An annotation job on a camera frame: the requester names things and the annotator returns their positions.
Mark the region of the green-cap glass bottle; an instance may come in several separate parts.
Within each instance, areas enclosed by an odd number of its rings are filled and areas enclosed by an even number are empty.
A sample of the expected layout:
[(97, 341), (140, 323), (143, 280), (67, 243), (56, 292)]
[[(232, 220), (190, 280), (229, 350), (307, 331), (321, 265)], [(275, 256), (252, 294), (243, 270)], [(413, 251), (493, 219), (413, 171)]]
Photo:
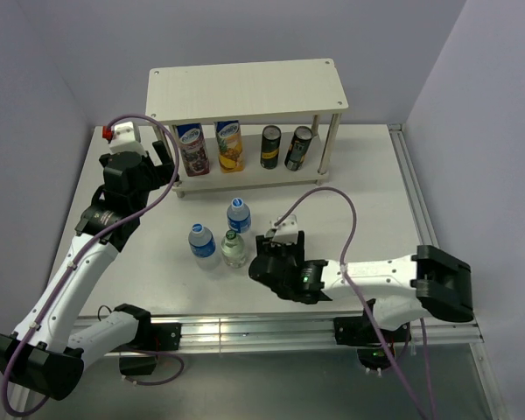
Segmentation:
[(247, 250), (242, 237), (234, 230), (228, 230), (222, 238), (220, 250), (224, 263), (232, 268), (242, 267), (247, 260)]

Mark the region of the black Schweppes can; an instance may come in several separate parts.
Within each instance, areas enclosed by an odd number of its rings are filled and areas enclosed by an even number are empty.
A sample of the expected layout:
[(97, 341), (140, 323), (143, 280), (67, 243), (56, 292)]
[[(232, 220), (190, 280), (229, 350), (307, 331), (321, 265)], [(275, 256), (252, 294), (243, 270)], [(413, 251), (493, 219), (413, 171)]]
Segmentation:
[(267, 125), (262, 130), (260, 164), (264, 169), (274, 169), (277, 167), (281, 130), (276, 125)]
[(292, 135), (290, 146), (284, 160), (286, 168), (290, 171), (298, 171), (305, 161), (305, 155), (309, 150), (313, 139), (312, 130), (307, 126), (298, 126)]

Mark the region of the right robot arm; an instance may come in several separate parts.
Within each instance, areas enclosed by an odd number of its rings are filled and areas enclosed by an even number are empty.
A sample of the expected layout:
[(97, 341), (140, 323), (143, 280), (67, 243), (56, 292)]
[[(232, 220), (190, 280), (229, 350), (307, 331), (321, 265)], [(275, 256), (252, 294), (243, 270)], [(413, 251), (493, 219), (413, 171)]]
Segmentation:
[(272, 229), (255, 245), (248, 275), (282, 300), (315, 305), (362, 295), (371, 309), (360, 322), (369, 340), (426, 316), (473, 321), (470, 265), (434, 246), (390, 260), (341, 264), (306, 259), (304, 231), (282, 235)]

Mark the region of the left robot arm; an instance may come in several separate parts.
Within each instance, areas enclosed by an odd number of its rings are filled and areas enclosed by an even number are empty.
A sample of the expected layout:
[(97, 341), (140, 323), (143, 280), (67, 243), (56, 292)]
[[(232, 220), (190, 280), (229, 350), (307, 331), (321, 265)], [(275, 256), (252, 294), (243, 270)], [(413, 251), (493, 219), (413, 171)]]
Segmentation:
[(150, 192), (171, 187), (171, 154), (161, 141), (152, 146), (160, 164), (139, 151), (112, 151), (100, 157), (103, 183), (82, 213), (59, 271), (14, 331), (0, 333), (5, 383), (60, 401), (104, 354), (124, 346), (153, 346), (150, 313), (131, 304), (121, 304), (99, 323), (72, 333), (103, 272), (138, 229), (141, 215), (151, 209)]

